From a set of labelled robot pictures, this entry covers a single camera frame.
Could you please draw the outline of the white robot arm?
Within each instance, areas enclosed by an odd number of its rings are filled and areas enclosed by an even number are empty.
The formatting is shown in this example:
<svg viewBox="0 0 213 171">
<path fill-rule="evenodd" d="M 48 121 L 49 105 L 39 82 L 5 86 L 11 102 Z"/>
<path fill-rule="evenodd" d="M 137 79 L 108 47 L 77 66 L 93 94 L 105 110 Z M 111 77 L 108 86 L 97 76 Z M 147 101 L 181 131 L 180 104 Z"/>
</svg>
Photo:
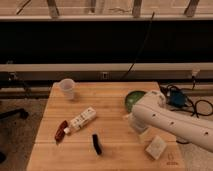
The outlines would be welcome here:
<svg viewBox="0 0 213 171">
<path fill-rule="evenodd" d="M 132 91 L 126 95 L 124 104 L 128 122 L 137 133 L 153 126 L 213 152 L 213 123 L 168 110 L 160 91 Z"/>
</svg>

